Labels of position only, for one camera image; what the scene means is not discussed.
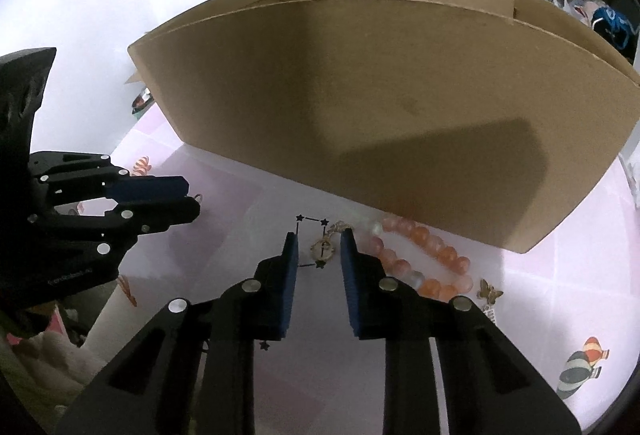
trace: pink floor tile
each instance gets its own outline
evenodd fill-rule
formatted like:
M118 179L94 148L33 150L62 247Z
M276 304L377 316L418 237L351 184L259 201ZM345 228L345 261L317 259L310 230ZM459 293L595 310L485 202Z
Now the pink floor tile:
M625 170L619 158L616 158L611 166L609 166L609 169L602 176L602 179L600 179L600 182L598 182L596 187L599 186L604 186L604 189L606 189L607 192L620 197L623 203L633 205L633 195L629 189Z
M587 428L618 396L638 361L638 305L631 297L563 285L558 285L555 293L550 322L555 335L548 337L538 367L549 384L557 386L568 358L584 351L592 336L603 351L609 350L606 359L593 365L602 367L600 375L564 400L582 428Z
M158 128L158 126L162 125L162 123L165 122L166 118L162 113L162 110L160 110L160 107L156 103L153 104L151 108L149 108L145 112L145 115L140 118L133 129L150 136L156 131L156 128Z
M132 130L111 154L111 162L133 173L136 163L140 161L144 166L138 166L143 168L138 174L156 175L156 170L174 151L175 148Z
M538 367L548 337L558 335L551 321L553 282L522 272L505 271L501 289L504 295L495 304L496 324L529 362Z
M629 250L631 293L640 296L640 212L635 208L623 208Z
M255 365L254 372L259 424L268 427L269 433L306 433L324 409L324 401L260 365Z
M629 293L628 240L617 195L598 184L554 234L558 283Z
M174 152L155 175L181 175L189 182L189 195L202 195L200 216L187 225L175 225L153 239L140 240L148 259L170 259L177 266L176 278L193 287L226 235L255 202L262 189L225 171Z
M529 253L519 255L503 250L502 260L508 271L524 272L542 278L554 277L556 261L556 239L553 233L546 235Z

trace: butterfly charm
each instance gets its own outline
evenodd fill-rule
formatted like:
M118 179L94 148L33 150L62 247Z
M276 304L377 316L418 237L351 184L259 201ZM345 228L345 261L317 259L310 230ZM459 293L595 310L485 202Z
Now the butterfly charm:
M493 285L489 285L484 278L480 280L478 298L485 298L489 305L495 305L495 301L503 294L501 290L496 290Z

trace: metal screw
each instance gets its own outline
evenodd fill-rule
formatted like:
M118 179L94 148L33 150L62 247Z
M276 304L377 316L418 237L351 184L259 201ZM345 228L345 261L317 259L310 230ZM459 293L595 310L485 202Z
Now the metal screw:
M467 312L471 310L472 305L473 302L466 296L456 296L455 298L453 298L453 307L456 310Z
M378 282L378 287L392 292L398 288L398 282L394 278L383 278Z
M108 243L101 243L98 245L98 253L101 255L107 255L111 251L111 246Z
M177 298L169 304L169 310L174 314L178 314L179 312L183 312L185 309L187 309L187 306L188 303L186 302L186 300Z
M254 279L242 282L242 290L244 292L258 292L260 287L262 287L262 284Z

